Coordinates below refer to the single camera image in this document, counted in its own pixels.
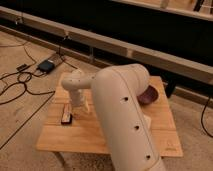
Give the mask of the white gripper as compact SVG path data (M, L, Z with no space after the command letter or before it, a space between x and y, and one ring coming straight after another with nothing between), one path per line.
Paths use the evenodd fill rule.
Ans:
M90 113L90 107L82 89L70 91L69 97L73 116Z

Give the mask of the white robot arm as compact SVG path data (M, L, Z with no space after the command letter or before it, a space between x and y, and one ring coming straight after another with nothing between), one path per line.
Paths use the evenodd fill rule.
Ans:
M144 66L129 64L92 74L75 70L62 79L75 107L85 103L83 91L91 90L115 171L166 171L137 100L147 90L149 78Z

